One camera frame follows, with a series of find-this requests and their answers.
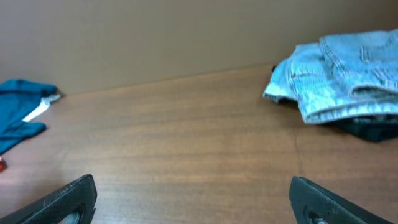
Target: teal cloth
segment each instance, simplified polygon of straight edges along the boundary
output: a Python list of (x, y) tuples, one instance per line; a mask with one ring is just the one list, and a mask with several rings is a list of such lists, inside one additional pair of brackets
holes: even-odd
[(27, 80), (8, 80), (0, 85), (0, 154), (45, 130), (44, 123), (26, 123), (22, 119), (40, 105), (42, 97), (56, 90), (54, 85)]

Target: blue fabric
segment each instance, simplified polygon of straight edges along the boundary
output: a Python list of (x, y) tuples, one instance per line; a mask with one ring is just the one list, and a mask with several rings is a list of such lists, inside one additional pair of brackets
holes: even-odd
[(303, 120), (313, 124), (398, 114), (398, 51), (390, 49), (397, 33), (331, 35), (298, 45), (272, 74), (264, 97), (296, 100)]
[(45, 129), (44, 123), (26, 123), (22, 119), (38, 107), (41, 97), (56, 90), (54, 85), (26, 80), (8, 80), (0, 85), (0, 154)]

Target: light blue denim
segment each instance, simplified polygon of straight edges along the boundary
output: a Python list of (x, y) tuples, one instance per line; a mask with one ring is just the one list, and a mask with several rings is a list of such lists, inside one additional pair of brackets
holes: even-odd
[(322, 37), (296, 46), (264, 97), (296, 100), (305, 123), (398, 114), (398, 31)]

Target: brown wall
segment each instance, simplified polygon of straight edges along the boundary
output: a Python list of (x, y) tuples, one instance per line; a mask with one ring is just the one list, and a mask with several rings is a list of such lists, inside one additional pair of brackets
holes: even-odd
[(1, 0), (0, 79), (66, 93), (277, 63), (336, 32), (398, 27), (396, 0)]

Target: wood grain surface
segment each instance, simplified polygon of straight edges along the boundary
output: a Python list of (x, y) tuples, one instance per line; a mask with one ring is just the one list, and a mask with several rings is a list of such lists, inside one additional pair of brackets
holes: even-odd
[(83, 174), (93, 223), (295, 223), (288, 191), (305, 176), (398, 222), (398, 139), (373, 144), (304, 125), (261, 98), (271, 67), (70, 95), (44, 133), (3, 157), (0, 216)]

